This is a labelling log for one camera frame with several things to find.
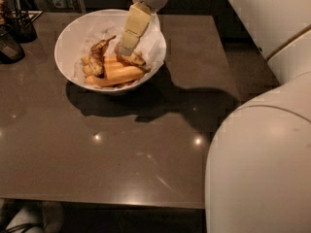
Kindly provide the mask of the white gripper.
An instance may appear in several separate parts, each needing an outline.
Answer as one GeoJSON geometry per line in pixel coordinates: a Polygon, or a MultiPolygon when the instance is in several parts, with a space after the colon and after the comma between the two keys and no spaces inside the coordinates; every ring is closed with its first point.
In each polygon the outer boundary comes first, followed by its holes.
{"type": "Polygon", "coordinates": [[[119,53],[130,56],[148,28],[152,13],[161,10],[168,0],[132,0],[121,36],[119,53]]]}

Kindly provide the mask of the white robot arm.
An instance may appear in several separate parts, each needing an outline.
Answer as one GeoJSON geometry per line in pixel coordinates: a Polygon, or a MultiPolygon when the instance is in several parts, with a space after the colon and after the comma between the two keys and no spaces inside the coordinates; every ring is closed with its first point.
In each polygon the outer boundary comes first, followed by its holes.
{"type": "Polygon", "coordinates": [[[212,140],[207,233],[311,233],[311,0],[227,1],[279,85],[212,140]]]}

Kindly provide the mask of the white robot base below table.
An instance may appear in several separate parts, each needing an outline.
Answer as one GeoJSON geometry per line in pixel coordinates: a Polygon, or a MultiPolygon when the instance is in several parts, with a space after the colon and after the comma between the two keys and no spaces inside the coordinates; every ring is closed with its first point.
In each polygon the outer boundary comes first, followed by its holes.
{"type": "Polygon", "coordinates": [[[0,199],[0,233],[60,233],[63,221],[58,202],[0,199]]]}

